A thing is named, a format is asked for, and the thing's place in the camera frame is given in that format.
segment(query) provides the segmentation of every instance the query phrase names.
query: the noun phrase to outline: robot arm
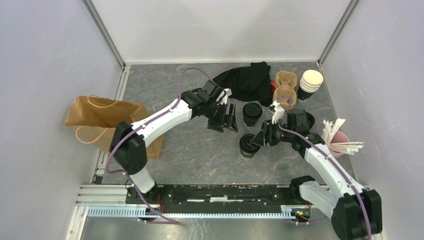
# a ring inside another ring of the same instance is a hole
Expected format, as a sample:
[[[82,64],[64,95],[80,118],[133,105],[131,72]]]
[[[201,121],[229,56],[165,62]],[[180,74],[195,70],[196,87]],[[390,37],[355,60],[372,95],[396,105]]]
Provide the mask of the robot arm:
[[[279,104],[275,105],[275,102],[270,106],[270,110],[274,116],[281,116],[284,112]],[[287,112],[287,123],[282,127],[276,123],[274,117],[272,120],[264,121],[261,131],[251,143],[258,146],[274,146],[279,142],[291,143],[292,148],[316,169],[330,191],[324,189],[310,176],[292,179],[290,188],[293,190],[294,198],[300,197],[312,203],[331,219],[333,229],[340,239],[351,240],[367,235],[364,215],[353,187],[364,202],[371,232],[381,233],[383,225],[380,195],[375,190],[366,190],[343,169],[323,139],[317,133],[310,132],[311,122],[306,111],[291,109]],[[292,132],[305,137],[319,151]],[[322,153],[329,156],[335,165]]]
[[[129,174],[134,184],[143,194],[153,196],[155,181],[145,167],[147,164],[146,147],[157,137],[173,127],[197,116],[208,118],[207,128],[223,133],[223,128],[238,132],[236,125],[235,104],[227,106],[231,90],[223,89],[209,80],[202,88],[185,91],[181,99],[175,99],[170,105],[131,125],[121,122],[116,127],[110,151],[130,132],[139,129],[128,138],[116,151],[114,158]]]

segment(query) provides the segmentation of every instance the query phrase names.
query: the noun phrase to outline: stack of paper cups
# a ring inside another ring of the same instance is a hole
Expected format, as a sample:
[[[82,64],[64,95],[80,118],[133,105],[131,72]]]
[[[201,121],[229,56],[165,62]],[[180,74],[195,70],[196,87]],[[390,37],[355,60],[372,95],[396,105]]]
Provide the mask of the stack of paper cups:
[[[297,89],[297,98],[301,101],[310,98],[320,88],[323,80],[324,77],[319,71],[305,71]]]

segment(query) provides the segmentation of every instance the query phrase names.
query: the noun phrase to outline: white wall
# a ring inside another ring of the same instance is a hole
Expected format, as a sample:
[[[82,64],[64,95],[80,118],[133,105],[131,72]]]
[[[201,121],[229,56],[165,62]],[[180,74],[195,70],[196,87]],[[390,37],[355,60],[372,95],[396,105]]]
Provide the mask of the white wall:
[[[349,0],[93,0],[126,62],[317,60]]]
[[[64,121],[120,67],[80,0],[0,2],[0,239],[64,239],[96,149]]]
[[[387,240],[423,239],[424,1],[360,1],[323,72],[360,182],[382,197]]]

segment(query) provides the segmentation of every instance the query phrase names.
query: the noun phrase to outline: black tumbler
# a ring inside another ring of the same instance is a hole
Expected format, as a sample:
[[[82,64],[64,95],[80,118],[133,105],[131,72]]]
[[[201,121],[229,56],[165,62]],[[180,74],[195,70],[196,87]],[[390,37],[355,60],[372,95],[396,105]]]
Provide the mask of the black tumbler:
[[[243,157],[251,159],[261,148],[258,145],[252,144],[251,140],[255,135],[248,133],[240,138],[240,153]]]
[[[315,124],[315,117],[309,112],[306,112],[306,122],[309,125],[309,129],[311,130]]]
[[[297,89],[297,99],[301,101],[305,101],[306,99],[310,98],[314,94],[313,92],[307,92],[303,90],[300,86]]]
[[[255,102],[249,102],[243,107],[243,122],[246,127],[251,128],[255,126],[259,118],[262,116],[261,105]]]

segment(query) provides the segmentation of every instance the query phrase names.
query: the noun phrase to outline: gray marble floor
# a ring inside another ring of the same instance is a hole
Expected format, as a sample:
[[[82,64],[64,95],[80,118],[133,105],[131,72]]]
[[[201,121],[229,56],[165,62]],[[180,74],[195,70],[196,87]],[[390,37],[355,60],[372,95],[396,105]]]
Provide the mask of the gray marble floor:
[[[304,71],[318,70],[315,62],[270,62],[270,76],[274,79],[280,70],[292,71],[299,79]],[[199,64],[150,64],[133,65],[130,69],[124,93],[124,101],[143,103],[153,114],[166,107],[179,93],[178,81],[181,71],[187,67],[199,67],[212,78],[231,68],[249,66],[250,63],[199,63]],[[207,78],[196,70],[186,72],[183,90],[200,88]],[[240,154],[239,140],[247,133],[256,134],[261,122],[271,118],[263,107],[261,119],[253,128],[243,124],[242,108],[246,102],[231,99],[236,103],[238,133],[226,129],[224,133],[206,129],[203,116],[184,122],[164,135],[159,159],[147,163],[150,175],[158,184],[289,184],[296,177],[311,175],[320,184],[322,178],[313,167],[294,151],[290,144],[279,143],[274,147],[261,147],[250,159]],[[315,117],[312,131],[322,133],[323,120],[335,120],[335,112],[327,87],[319,90],[307,101],[298,101],[296,108],[305,109]],[[353,176],[349,157],[338,159],[346,171]],[[112,162],[111,169],[119,168]],[[104,184],[124,184],[125,176],[105,175]]]

